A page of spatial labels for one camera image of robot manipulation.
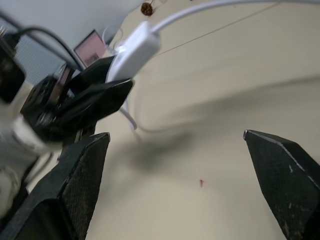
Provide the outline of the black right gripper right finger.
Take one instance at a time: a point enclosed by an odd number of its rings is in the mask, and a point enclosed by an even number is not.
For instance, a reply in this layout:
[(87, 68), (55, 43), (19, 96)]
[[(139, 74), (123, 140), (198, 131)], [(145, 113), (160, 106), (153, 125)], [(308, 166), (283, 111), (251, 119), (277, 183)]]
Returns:
[(243, 134), (261, 192), (288, 240), (320, 238), (320, 166), (296, 142), (256, 130)]

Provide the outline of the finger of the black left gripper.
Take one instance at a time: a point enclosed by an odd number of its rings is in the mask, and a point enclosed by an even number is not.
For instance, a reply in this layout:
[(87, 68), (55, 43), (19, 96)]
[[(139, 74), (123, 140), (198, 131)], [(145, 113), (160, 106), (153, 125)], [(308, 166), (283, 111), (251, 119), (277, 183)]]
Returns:
[(86, 127), (117, 112), (132, 88), (131, 79), (115, 80), (88, 87), (59, 108), (59, 125)]
[(100, 58), (71, 79), (72, 87), (89, 87), (104, 83), (114, 56)]

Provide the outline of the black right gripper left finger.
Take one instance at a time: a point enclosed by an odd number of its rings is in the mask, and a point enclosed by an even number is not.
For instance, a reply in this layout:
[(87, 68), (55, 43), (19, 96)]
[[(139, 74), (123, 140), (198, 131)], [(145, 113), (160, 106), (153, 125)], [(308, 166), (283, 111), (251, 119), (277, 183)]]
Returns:
[(95, 211), (108, 132), (69, 145), (31, 192), (23, 186), (0, 221), (2, 240), (84, 240)]

